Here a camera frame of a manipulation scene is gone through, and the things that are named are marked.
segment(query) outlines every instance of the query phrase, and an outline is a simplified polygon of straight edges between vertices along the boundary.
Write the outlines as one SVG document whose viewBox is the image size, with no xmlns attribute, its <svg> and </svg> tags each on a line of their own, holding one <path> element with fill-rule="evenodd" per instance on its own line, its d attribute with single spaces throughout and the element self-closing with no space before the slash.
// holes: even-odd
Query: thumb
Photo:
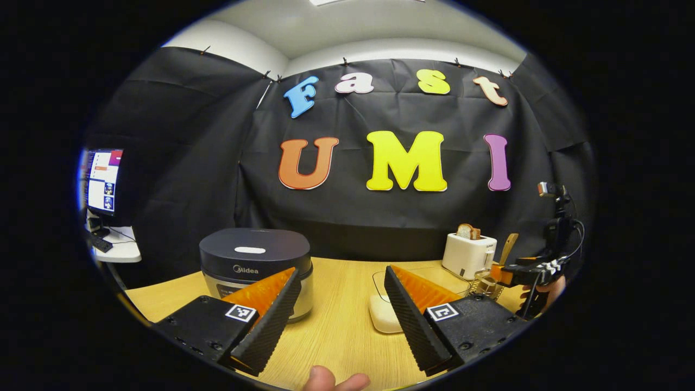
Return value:
<svg viewBox="0 0 695 391">
<path fill-rule="evenodd" d="M 336 386 L 336 377 L 328 368 L 315 365 L 309 372 L 309 380 L 302 391 L 332 391 Z"/>
</svg>

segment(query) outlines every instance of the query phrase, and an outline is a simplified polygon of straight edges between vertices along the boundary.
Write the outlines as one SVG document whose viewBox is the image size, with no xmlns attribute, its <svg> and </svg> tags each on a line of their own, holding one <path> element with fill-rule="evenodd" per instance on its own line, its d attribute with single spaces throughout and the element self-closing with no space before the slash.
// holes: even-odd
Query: white desk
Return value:
<svg viewBox="0 0 695 391">
<path fill-rule="evenodd" d="M 127 264 L 142 260 L 132 227 L 109 227 L 109 230 L 111 233 L 103 239 L 111 242 L 113 248 L 103 253 L 92 247 L 92 254 L 97 261 Z"/>
</svg>

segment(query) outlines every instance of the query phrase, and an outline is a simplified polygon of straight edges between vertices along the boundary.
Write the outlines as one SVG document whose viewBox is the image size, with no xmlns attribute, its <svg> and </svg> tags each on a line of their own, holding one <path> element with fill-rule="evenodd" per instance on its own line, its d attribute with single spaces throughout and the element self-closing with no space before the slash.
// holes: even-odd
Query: keyboard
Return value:
<svg viewBox="0 0 695 391">
<path fill-rule="evenodd" d="M 102 253 L 105 253 L 113 248 L 113 244 L 111 242 L 103 240 L 102 238 L 97 237 L 95 235 L 90 235 L 89 242 L 92 246 L 94 246 L 97 250 L 101 251 Z"/>
</svg>

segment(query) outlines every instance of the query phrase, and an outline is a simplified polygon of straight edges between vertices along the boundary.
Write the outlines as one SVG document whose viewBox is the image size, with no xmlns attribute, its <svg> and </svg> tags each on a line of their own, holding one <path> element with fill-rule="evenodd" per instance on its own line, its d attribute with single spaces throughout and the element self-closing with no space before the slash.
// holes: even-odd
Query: purple letter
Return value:
<svg viewBox="0 0 695 391">
<path fill-rule="evenodd" d="M 490 147 L 492 159 L 492 178 L 490 182 L 487 182 L 487 187 L 492 191 L 507 191 L 512 187 L 512 183 L 507 178 L 507 155 L 505 154 L 507 139 L 498 134 L 486 134 L 483 140 Z"/>
</svg>

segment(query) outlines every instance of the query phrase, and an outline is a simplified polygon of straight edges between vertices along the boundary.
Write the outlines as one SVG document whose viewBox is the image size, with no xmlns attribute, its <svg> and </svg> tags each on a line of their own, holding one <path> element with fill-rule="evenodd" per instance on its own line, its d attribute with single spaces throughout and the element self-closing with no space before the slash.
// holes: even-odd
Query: black backdrop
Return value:
<svg viewBox="0 0 695 391">
<path fill-rule="evenodd" d="M 607 152 L 597 155 L 594 244 L 575 284 L 522 338 L 474 368 L 442 378 L 438 386 L 557 390 L 570 384 L 616 389 L 686 384 L 680 382 L 691 373 L 683 350 L 692 329 L 687 296 L 649 294 L 645 287 L 674 276 L 672 263 L 662 262 L 664 252 L 687 255 L 691 240 L 673 232 L 656 257 L 642 238 L 655 227 L 650 216 L 688 212 L 683 208 L 688 203 L 673 192 L 651 191 L 681 183 L 676 176 L 682 172 L 667 168 L 678 163 L 673 150 L 689 145 L 687 132 L 672 131 L 679 128 L 669 120 L 683 107 L 653 93 L 657 81 L 686 74 L 685 62 L 672 61 L 676 55 L 668 42 L 685 33 L 687 13 L 666 3 L 587 7 L 585 1 L 541 1 L 533 9 L 528 3 L 466 3 L 541 55 L 571 87 L 597 149 Z M 79 135 L 98 103 L 154 47 L 220 3 L 93 4 L 79 11 L 64 3 L 19 5 L 26 9 L 6 25 L 15 38 L 10 53 L 17 54 L 6 56 L 15 87 L 8 91 L 9 107 L 21 124 L 8 132 L 10 151 L 20 153 L 9 153 L 16 160 L 10 160 L 12 245 L 3 286 L 6 384 L 247 388 L 244 378 L 230 379 L 142 327 L 91 264 L 72 208 L 37 207 L 46 195 L 34 191 L 40 173 L 40 189 L 55 189 L 53 200 L 73 205 Z M 48 166 L 46 156 L 52 157 Z"/>
<path fill-rule="evenodd" d="M 451 91 L 424 93 L 415 76 L 420 69 L 442 72 Z M 371 74 L 374 91 L 337 93 L 341 76 L 354 72 Z M 319 79 L 315 106 L 290 119 L 283 95 L 309 76 Z M 480 76 L 500 86 L 507 106 L 485 97 L 473 83 Z M 410 184 L 369 191 L 373 146 L 367 134 L 378 130 L 392 131 L 406 150 L 421 131 L 443 134 L 448 188 L 426 192 Z M 507 140 L 508 191 L 488 189 L 485 134 Z M 313 141 L 327 136 L 340 140 L 327 180 L 309 191 L 285 187 L 278 180 L 280 144 L 308 140 L 298 166 L 306 174 L 316 165 Z M 568 187 L 580 213 L 571 211 L 588 236 L 594 218 L 596 169 L 583 117 L 531 55 L 512 78 L 439 61 L 376 60 L 270 83 L 226 58 L 160 48 L 105 104 L 86 145 L 125 150 L 119 205 L 109 220 L 132 225 L 138 238 L 142 261 L 116 266 L 128 287 L 199 270 L 200 240 L 228 227 L 301 232 L 318 257 L 409 261 L 441 259 L 446 235 L 460 223 L 500 242 L 519 232 L 510 256 L 534 255 L 545 244 L 543 226 L 555 208 L 538 197 L 541 181 Z"/>
</svg>

